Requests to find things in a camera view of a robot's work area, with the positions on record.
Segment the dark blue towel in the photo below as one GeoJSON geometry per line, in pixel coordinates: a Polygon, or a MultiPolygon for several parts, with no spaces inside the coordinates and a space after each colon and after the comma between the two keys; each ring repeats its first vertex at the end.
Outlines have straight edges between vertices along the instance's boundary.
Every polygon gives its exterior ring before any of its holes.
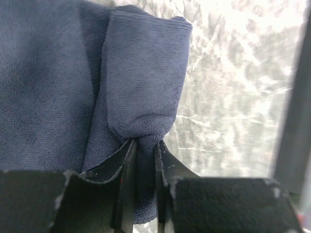
{"type": "Polygon", "coordinates": [[[1,1],[1,169],[82,173],[137,138],[134,222],[153,220],[153,151],[176,118],[191,30],[133,5],[1,1]]]}

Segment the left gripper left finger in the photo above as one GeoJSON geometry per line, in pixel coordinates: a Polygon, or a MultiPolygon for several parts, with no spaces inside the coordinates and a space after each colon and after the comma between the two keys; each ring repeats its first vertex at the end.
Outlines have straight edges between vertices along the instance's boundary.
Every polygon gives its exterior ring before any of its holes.
{"type": "Polygon", "coordinates": [[[103,163],[67,170],[0,173],[3,233],[130,233],[135,211],[135,140],[103,163]]]}

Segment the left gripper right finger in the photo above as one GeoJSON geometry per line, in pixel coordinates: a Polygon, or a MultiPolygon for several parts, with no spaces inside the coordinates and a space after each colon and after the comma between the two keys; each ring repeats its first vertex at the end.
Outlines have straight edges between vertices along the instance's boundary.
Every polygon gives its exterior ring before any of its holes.
{"type": "Polygon", "coordinates": [[[155,147],[160,233],[301,233],[290,195],[269,178],[200,177],[155,147]]]}

